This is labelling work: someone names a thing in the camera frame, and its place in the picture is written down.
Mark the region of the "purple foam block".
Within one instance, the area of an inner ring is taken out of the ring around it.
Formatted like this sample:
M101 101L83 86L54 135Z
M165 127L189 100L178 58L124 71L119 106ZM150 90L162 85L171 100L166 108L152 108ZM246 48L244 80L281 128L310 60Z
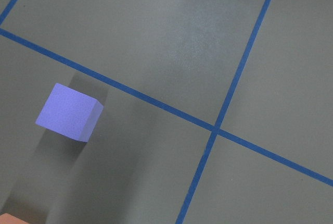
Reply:
M103 108L97 99L56 83L35 123L86 143Z

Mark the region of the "orange foam block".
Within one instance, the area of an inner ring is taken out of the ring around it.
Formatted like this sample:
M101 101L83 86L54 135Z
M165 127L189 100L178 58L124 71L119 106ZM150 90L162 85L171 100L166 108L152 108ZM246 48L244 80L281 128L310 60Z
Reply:
M15 216L12 216L8 213L4 213L0 215L0 224L29 224L29 223Z

